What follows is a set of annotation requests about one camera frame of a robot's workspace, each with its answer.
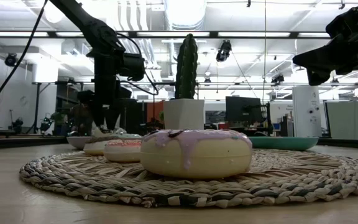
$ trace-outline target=ceiling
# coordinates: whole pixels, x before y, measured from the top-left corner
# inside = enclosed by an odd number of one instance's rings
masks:
[[[142,27],[140,10],[144,1],[146,5],[144,22],[147,24],[147,28],[149,30],[169,30],[165,20],[166,15],[163,0],[82,0],[81,2],[83,3],[83,8],[88,13],[108,24],[111,23],[115,27],[119,26],[120,29],[118,30],[123,30],[123,27],[127,27],[130,30],[139,30]],[[178,6],[175,13],[178,13],[179,17],[188,19],[197,12],[195,2],[200,1],[182,0],[181,2],[182,4]],[[351,7],[358,6],[358,0],[347,0],[346,7],[343,10],[338,9],[340,0],[303,0],[301,3],[299,2],[297,0],[267,0],[265,15],[265,1],[263,0],[252,0],[250,7],[247,7],[247,1],[206,0],[205,15],[202,26],[199,28],[206,31],[263,32],[266,29],[268,32],[324,32],[325,26],[337,15],[346,12]],[[43,0],[0,0],[0,31],[31,30],[42,3]],[[135,10],[133,12],[136,12],[136,22],[132,24],[131,3],[135,3]],[[60,20],[58,16],[59,11],[56,11],[49,4],[37,31],[79,31],[63,15]],[[126,19],[125,17],[121,18],[123,13],[127,14]],[[155,70],[152,72],[155,75],[156,81],[174,81],[176,65],[172,59],[171,44],[167,43],[170,39],[151,39],[150,41],[155,55],[155,62],[158,65],[157,68],[160,68],[160,76],[156,75],[159,72],[155,72]],[[230,39],[232,53],[223,63],[217,63],[215,60],[216,52],[223,41],[222,39],[203,39],[200,37],[197,41],[199,53],[197,79],[199,82],[203,82],[206,76],[205,73],[209,72],[211,81],[219,83],[246,81],[262,83],[263,75],[266,75],[267,83],[270,83],[271,77],[278,73],[284,75],[285,82],[306,83],[306,72],[297,71],[291,64],[291,58],[296,54],[321,47],[327,44],[329,40]],[[26,42],[27,39],[0,38],[0,47],[25,46]],[[60,77],[73,77],[78,81],[90,81],[93,76],[92,61],[82,55],[89,50],[89,45],[85,39],[34,39],[32,46],[39,47],[54,58],[54,60],[62,64],[59,70]],[[72,49],[76,49],[78,54],[67,53],[71,52]],[[37,63],[32,58],[26,59],[32,63]],[[155,68],[156,64],[149,65],[149,67]],[[358,74],[344,78],[341,82],[358,82]],[[208,95],[211,92],[207,89],[215,90],[216,88],[213,85],[202,86],[202,89],[205,90],[204,95]],[[249,86],[220,85],[218,89],[229,91],[241,88],[246,89]],[[320,89],[326,91],[331,90],[332,87],[321,86]],[[355,87],[353,86],[347,86],[341,88],[340,93],[346,93],[354,89]],[[173,88],[166,88],[166,90],[171,92]],[[291,89],[286,88],[281,90],[281,92],[284,94],[290,93]],[[272,87],[268,86],[267,91],[264,91],[264,93],[275,93],[275,91]]]

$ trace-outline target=green plate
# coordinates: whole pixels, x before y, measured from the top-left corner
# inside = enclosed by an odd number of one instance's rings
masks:
[[[315,146],[318,138],[249,137],[254,149],[283,149],[305,151]]]

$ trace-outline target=pink frosting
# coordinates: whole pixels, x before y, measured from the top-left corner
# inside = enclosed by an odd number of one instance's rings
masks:
[[[244,141],[248,144],[249,149],[252,149],[252,143],[249,138],[242,133],[231,130],[184,130],[182,133],[171,138],[170,134],[175,134],[180,132],[180,130],[161,130],[159,132],[149,134],[143,138],[143,141],[147,142],[152,138],[156,138],[155,144],[157,147],[165,147],[169,141],[177,140],[179,141],[180,147],[182,149],[182,154],[184,158],[184,168],[189,169],[191,166],[190,156],[193,152],[198,141],[206,139],[234,139],[238,141]]]

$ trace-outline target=white pot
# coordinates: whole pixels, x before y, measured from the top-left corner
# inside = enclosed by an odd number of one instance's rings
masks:
[[[204,130],[204,100],[164,101],[165,129]]]

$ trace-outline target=wicker mat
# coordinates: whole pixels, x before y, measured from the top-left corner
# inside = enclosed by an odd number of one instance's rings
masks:
[[[151,174],[139,163],[113,163],[75,152],[33,160],[20,169],[20,177],[71,197],[145,207],[226,208],[358,195],[358,159],[259,149],[251,166],[249,173],[225,179],[183,180]]]

